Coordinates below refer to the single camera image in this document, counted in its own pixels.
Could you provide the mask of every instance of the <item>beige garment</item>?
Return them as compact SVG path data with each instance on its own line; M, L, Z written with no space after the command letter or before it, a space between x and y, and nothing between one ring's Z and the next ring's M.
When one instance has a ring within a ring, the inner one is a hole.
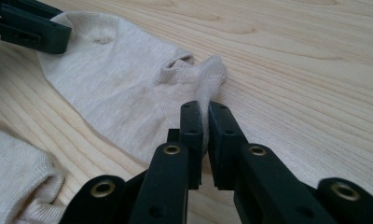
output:
M168 129L179 127L180 106L193 100L207 133L208 103L227 77L218 56L193 65L189 52L103 13L53 20L73 32L63 55L38 53L44 74L98 133L150 162Z
M0 131L0 223L58 222L62 182L46 152Z

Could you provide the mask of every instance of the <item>wooden table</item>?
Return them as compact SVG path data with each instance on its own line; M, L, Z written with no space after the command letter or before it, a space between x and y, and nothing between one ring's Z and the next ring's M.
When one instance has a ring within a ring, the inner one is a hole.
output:
M217 101L250 142L272 148L309 185L338 176L373 194L373 0L43 2L119 15L197 63L221 55L229 78ZM33 50L1 41L0 128L55 157L65 175L56 203L97 175L130 179L147 167L90 129L50 87ZM203 183L189 194L188 222L240 222L207 160Z

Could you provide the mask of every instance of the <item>white sock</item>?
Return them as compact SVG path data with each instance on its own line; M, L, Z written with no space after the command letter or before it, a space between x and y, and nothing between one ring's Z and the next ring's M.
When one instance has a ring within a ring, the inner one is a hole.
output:
M112 15L65 12L53 20L73 33L63 55L38 53L44 74L115 145L150 162L168 129L179 127L180 106L193 100L207 124L208 103L227 77L219 57L192 65L189 52Z
M55 223L62 174L49 155L0 131L0 223Z

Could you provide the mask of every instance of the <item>beige sock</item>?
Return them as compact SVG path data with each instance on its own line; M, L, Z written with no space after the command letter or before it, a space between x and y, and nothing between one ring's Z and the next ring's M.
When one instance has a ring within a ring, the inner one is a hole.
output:
M0 223L55 223L63 177L49 155L0 131Z
M44 74L115 145L150 162L188 101L200 102L207 124L208 103L227 77L219 57L192 65L189 52L112 15L65 12L53 20L73 33L63 55L38 53Z

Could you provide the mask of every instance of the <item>fabric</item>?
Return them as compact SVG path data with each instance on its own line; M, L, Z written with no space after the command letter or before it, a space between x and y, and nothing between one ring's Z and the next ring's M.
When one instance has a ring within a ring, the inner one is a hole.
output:
M0 131L0 223L58 222L62 182L46 152Z
M98 133L150 162L180 106L197 100L207 130L208 103L227 77L218 56L193 65L191 53L120 17L65 12L53 19L73 28L63 55L38 53L53 87Z

